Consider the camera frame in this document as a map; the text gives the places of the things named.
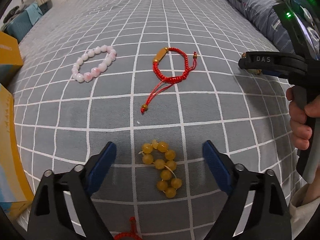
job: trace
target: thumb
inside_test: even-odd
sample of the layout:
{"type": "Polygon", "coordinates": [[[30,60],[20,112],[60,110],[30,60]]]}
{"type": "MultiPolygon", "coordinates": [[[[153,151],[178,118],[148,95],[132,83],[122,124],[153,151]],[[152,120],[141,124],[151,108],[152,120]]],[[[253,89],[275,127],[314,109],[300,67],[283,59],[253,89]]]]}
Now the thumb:
{"type": "Polygon", "coordinates": [[[313,117],[313,118],[319,118],[320,117],[320,95],[316,97],[315,100],[313,100],[311,103],[307,104],[304,108],[304,111],[306,112],[307,116],[313,117]]]}

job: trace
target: cardboard box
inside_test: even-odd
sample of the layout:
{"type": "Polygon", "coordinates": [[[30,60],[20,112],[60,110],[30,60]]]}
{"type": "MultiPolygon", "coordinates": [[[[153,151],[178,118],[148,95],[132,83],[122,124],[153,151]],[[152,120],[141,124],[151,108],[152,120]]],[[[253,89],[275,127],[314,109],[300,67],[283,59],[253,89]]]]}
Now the cardboard box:
{"type": "Polygon", "coordinates": [[[17,40],[0,32],[0,83],[7,87],[22,65],[17,40]]]}
{"type": "Polygon", "coordinates": [[[23,171],[13,121],[13,96],[0,84],[0,206],[12,221],[33,200],[23,171]]]}

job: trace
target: white and pink beaded bracelet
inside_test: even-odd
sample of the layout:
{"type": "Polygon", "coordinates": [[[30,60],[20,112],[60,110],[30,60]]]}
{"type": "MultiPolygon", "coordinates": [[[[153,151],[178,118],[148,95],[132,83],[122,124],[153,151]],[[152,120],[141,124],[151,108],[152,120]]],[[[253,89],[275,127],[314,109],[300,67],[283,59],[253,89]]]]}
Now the white and pink beaded bracelet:
{"type": "Polygon", "coordinates": [[[79,83],[83,81],[89,82],[92,78],[100,75],[101,72],[105,72],[110,66],[112,61],[116,60],[116,51],[112,46],[103,45],[101,47],[96,47],[95,49],[90,49],[88,53],[84,53],[80,58],[77,59],[77,62],[73,64],[71,72],[72,77],[77,80],[79,83]],[[89,57],[93,57],[95,54],[100,54],[101,52],[108,52],[105,59],[98,65],[91,69],[91,72],[86,72],[83,75],[79,73],[79,68],[89,57]]]}

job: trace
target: metal screw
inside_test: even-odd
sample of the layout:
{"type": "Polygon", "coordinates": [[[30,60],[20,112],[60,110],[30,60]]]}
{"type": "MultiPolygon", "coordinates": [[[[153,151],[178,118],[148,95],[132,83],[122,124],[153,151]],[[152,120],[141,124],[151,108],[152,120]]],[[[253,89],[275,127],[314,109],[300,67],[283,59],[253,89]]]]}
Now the metal screw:
{"type": "Polygon", "coordinates": [[[52,170],[47,170],[47,171],[44,172],[43,175],[44,175],[45,177],[49,177],[52,173],[53,173],[52,170]]]}
{"type": "Polygon", "coordinates": [[[267,170],[267,174],[270,176],[274,176],[275,172],[273,170],[267,170]]]}
{"type": "Polygon", "coordinates": [[[236,164],[236,169],[238,171],[244,171],[244,166],[242,164],[236,164]]]}
{"type": "Polygon", "coordinates": [[[79,164],[79,165],[77,165],[76,167],[74,167],[74,170],[77,171],[77,172],[79,172],[79,171],[82,171],[83,168],[84,168],[83,165],[79,164]]]}

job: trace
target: yellow beaded bracelet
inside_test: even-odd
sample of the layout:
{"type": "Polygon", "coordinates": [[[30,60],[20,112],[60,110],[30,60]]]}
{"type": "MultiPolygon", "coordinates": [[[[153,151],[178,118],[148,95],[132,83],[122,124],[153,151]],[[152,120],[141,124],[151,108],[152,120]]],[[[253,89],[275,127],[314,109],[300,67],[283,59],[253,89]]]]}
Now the yellow beaded bracelet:
{"type": "Polygon", "coordinates": [[[174,174],[174,170],[177,168],[177,163],[174,161],[176,153],[174,150],[169,150],[169,145],[166,142],[157,142],[155,139],[151,143],[144,143],[141,147],[139,154],[142,154],[142,162],[144,164],[154,164],[157,170],[162,170],[160,173],[161,180],[157,182],[157,188],[164,192],[167,198],[173,198],[177,194],[177,189],[182,186],[182,180],[177,178],[174,174]],[[167,162],[163,159],[157,159],[154,161],[151,152],[156,149],[161,153],[164,153],[164,157],[167,162]]]}

